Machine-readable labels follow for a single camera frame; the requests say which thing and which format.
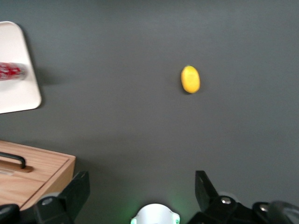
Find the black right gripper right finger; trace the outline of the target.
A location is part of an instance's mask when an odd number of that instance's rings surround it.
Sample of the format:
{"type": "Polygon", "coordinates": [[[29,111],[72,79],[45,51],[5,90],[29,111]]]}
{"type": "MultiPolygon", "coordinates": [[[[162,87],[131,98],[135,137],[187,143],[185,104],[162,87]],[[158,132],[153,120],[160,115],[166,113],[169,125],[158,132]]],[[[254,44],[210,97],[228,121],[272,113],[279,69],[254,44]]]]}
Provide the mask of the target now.
{"type": "Polygon", "coordinates": [[[200,208],[190,224],[228,224],[237,208],[237,202],[219,195],[205,171],[195,172],[195,196],[200,208]]]}

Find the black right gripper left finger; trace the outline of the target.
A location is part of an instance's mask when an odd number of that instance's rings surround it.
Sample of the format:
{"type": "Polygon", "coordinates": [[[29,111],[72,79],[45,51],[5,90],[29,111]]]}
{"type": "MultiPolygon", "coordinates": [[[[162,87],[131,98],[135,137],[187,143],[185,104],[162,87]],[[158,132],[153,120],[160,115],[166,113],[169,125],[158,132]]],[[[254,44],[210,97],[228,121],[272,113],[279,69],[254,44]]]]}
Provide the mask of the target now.
{"type": "Polygon", "coordinates": [[[57,195],[43,197],[35,204],[38,224],[73,224],[90,195],[89,172],[78,172],[57,195]]]}

